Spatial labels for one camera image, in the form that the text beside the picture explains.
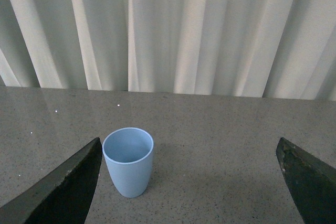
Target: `countertop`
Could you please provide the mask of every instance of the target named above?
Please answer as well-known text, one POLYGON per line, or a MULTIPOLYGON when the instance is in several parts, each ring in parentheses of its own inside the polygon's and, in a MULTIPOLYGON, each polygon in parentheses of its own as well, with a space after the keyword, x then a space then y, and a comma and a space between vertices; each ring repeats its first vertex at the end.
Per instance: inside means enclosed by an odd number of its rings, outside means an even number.
POLYGON ((154 138, 143 195, 113 186, 104 159, 86 223, 303 223, 275 150, 285 137, 336 167, 336 102, 0 87, 0 206, 95 137, 154 138))

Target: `plastic cup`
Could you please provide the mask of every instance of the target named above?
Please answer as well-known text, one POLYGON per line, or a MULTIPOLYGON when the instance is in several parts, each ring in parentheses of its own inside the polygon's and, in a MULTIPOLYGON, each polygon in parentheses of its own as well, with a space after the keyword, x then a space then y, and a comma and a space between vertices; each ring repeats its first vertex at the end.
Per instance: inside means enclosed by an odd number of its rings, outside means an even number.
POLYGON ((146 190, 152 173, 152 136, 139 128, 122 128, 108 135, 102 148, 118 192, 128 198, 141 195, 146 190))

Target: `curtain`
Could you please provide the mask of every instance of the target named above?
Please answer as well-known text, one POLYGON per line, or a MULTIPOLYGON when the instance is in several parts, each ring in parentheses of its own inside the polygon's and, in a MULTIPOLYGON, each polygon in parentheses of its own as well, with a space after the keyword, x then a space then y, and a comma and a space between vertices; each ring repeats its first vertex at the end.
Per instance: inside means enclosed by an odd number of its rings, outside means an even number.
POLYGON ((0 85, 336 100, 336 0, 0 5, 0 85))

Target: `granite countertop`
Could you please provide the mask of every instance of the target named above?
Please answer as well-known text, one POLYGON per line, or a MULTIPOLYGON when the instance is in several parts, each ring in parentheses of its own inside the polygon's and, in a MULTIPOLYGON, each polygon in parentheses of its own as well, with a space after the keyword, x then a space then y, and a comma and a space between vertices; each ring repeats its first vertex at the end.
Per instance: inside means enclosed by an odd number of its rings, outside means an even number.
POLYGON ((145 193, 114 188, 104 159, 86 223, 303 223, 275 150, 285 137, 336 167, 336 102, 0 87, 0 205, 95 137, 154 138, 145 193))

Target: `cup rim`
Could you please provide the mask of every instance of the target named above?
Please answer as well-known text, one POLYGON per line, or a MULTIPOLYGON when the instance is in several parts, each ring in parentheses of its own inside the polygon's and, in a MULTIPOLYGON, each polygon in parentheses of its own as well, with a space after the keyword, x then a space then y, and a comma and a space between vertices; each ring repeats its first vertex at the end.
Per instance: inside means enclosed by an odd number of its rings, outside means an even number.
POLYGON ((131 165, 131 164, 135 164, 135 163, 138 163, 138 162, 144 160, 145 158, 147 158, 147 157, 152 153, 152 151, 153 151, 153 149, 154 149, 154 140, 153 140, 152 136, 151 136, 147 131, 145 131, 145 130, 143 130, 143 129, 136 128, 136 127, 126 127, 126 128, 121 128, 121 129, 118 129, 118 130, 115 130, 115 131, 111 132, 111 133, 105 138, 105 140, 104 140, 104 142, 103 142, 103 145, 102 145, 102 149, 103 149, 104 157, 107 158, 109 161, 111 161, 111 162, 113 162, 113 163, 116 163, 116 164, 120 164, 120 165, 131 165), (115 161, 115 160, 111 159, 111 158, 105 153, 105 148, 104 148, 104 146, 105 146, 105 142, 106 142, 106 140, 107 140, 112 134, 114 134, 114 133, 116 133, 116 132, 118 132, 118 131, 124 131, 124 130, 130 130, 130 129, 142 131, 142 132, 145 133, 147 136, 149 136, 149 138, 150 138, 150 140, 151 140, 151 149, 150 149, 150 150, 148 151, 148 153, 147 153, 145 156, 143 156, 141 159, 138 159, 138 160, 133 161, 133 162, 127 162, 127 163, 125 163, 125 162, 118 162, 118 161, 115 161))

